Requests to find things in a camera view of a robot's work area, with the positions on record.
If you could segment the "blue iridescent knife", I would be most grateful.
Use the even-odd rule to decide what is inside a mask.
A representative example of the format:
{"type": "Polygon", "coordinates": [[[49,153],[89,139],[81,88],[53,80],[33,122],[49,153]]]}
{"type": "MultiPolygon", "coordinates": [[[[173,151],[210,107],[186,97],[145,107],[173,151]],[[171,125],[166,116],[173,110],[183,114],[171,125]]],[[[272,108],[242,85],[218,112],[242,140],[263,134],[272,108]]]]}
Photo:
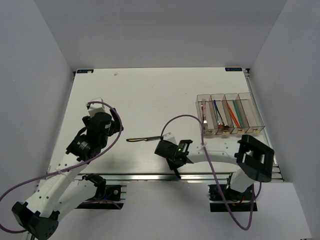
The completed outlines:
{"type": "Polygon", "coordinates": [[[176,176],[178,179],[181,179],[181,175],[180,175],[180,173],[178,172],[177,169],[174,169],[173,172],[174,172],[175,176],[176,176]]]}

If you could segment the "black knife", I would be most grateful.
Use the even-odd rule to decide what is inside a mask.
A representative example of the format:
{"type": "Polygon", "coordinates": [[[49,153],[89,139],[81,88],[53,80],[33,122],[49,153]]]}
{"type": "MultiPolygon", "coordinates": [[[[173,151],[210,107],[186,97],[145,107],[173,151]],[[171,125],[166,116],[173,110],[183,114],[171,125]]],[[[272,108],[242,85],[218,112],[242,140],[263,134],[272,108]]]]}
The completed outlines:
{"type": "Polygon", "coordinates": [[[150,141],[160,140],[161,138],[162,138],[161,136],[138,137],[138,138],[127,138],[126,141],[129,143],[150,142],[150,141]]]}

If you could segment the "black spoon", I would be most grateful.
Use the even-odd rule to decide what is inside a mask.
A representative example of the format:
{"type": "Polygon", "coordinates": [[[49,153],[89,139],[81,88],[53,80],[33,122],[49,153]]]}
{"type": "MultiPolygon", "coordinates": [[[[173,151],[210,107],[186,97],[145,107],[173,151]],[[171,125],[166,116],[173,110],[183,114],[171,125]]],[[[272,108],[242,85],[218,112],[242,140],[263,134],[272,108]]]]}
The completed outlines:
{"type": "Polygon", "coordinates": [[[223,124],[219,125],[219,127],[222,128],[223,131],[227,131],[229,129],[229,126],[224,123],[224,120],[223,120],[223,124]]]}

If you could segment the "pink handled fork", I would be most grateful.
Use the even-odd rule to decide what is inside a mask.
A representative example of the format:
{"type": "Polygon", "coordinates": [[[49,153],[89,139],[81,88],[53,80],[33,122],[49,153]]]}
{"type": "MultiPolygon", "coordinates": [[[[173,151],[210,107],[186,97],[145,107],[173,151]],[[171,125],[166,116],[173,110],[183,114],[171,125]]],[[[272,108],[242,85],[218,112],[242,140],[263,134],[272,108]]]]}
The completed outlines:
{"type": "Polygon", "coordinates": [[[201,102],[201,109],[202,109],[202,122],[203,124],[207,124],[207,111],[206,111],[206,102],[201,102]]]}

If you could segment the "rainbow spoon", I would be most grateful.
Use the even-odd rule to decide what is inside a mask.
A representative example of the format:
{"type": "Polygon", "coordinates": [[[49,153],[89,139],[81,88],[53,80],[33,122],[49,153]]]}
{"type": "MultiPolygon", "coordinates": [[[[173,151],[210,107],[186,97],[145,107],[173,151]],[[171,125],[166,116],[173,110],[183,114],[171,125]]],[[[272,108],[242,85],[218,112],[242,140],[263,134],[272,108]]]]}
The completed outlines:
{"type": "Polygon", "coordinates": [[[221,114],[219,112],[216,100],[213,100],[213,106],[214,106],[215,113],[216,113],[217,124],[218,125],[222,125],[223,124],[223,119],[222,119],[221,114]]]}

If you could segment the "orange chopstick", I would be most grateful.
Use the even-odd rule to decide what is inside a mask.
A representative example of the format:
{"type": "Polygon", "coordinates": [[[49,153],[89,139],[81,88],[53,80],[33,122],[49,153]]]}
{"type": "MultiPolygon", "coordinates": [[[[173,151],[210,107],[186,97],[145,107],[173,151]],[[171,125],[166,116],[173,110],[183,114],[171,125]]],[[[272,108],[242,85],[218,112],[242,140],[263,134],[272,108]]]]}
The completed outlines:
{"type": "Polygon", "coordinates": [[[230,113],[230,115],[231,115],[232,120],[234,121],[235,125],[236,125],[238,128],[240,128],[240,127],[241,127],[241,126],[240,126],[240,123],[238,122],[238,120],[237,120],[237,118],[236,118],[236,116],[235,116],[235,114],[234,114],[231,106],[229,105],[228,102],[227,102],[226,104],[227,104],[227,107],[228,107],[228,110],[229,110],[229,113],[230,113]]]}

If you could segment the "teal chopstick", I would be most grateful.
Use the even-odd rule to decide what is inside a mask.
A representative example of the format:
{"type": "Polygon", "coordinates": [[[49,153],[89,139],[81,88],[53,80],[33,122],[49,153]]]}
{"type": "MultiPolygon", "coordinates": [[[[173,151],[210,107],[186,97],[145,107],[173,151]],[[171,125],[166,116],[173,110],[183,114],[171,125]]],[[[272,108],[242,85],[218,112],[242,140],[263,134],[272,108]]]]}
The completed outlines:
{"type": "Polygon", "coordinates": [[[244,124],[243,124],[243,121],[242,121],[242,117],[240,115],[240,111],[239,111],[239,108],[237,106],[237,103],[235,100],[232,100],[232,103],[233,103],[233,106],[234,106],[234,109],[235,109],[235,112],[236,112],[236,115],[237,115],[237,118],[238,118],[238,122],[240,124],[240,127],[243,128],[244,127],[244,124]]]}

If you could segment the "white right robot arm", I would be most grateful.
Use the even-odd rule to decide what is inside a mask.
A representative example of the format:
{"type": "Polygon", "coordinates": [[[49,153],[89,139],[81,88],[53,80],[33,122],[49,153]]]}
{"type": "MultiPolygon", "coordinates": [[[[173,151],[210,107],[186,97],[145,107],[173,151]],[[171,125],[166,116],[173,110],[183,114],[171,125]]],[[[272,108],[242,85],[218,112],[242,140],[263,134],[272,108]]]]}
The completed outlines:
{"type": "Polygon", "coordinates": [[[201,162],[226,163],[238,166],[227,179],[224,194],[236,200],[254,182],[269,183],[272,180],[275,151],[252,135],[244,134],[237,141],[237,152],[230,146],[216,143],[194,143],[190,139],[175,142],[174,137],[164,136],[154,153],[167,161],[169,169],[179,178],[178,168],[201,162]]]}

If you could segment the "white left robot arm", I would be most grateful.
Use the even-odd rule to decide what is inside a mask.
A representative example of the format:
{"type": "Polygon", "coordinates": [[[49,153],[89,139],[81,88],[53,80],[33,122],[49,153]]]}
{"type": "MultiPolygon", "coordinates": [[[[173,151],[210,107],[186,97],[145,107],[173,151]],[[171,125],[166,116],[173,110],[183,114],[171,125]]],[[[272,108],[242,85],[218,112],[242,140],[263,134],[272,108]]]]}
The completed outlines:
{"type": "Polygon", "coordinates": [[[88,109],[84,127],[66,148],[58,164],[57,175],[48,178],[25,202],[16,202],[12,213],[18,224],[38,240],[47,240],[57,230],[59,222],[70,211],[85,201],[100,201],[108,196],[106,180],[98,174],[85,175],[71,191],[67,191],[75,177],[84,170],[89,160],[101,153],[110,136],[123,130],[114,108],[88,109]]]}

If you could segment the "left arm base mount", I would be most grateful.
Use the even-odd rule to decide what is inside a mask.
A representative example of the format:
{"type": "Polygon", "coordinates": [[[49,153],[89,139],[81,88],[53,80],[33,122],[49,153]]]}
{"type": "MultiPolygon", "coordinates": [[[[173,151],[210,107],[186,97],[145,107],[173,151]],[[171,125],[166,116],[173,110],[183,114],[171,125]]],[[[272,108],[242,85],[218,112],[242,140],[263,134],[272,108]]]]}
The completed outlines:
{"type": "Polygon", "coordinates": [[[96,193],[81,203],[77,209],[121,210],[123,208],[127,193],[126,184],[113,183],[97,174],[83,175],[78,183],[83,180],[91,181],[96,186],[96,193]]]}

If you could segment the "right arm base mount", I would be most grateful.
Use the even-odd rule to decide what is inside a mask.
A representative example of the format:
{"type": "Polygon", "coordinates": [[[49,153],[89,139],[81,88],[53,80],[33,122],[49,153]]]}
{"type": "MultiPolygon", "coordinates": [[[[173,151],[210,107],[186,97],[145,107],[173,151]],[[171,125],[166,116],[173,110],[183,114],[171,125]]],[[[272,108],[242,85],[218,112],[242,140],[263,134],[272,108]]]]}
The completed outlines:
{"type": "MultiPolygon", "coordinates": [[[[253,185],[249,186],[245,192],[229,189],[226,184],[221,184],[220,186],[232,212],[250,212],[253,185]]],[[[228,211],[216,184],[208,186],[208,196],[210,211],[212,213],[226,213],[228,211]]]]}

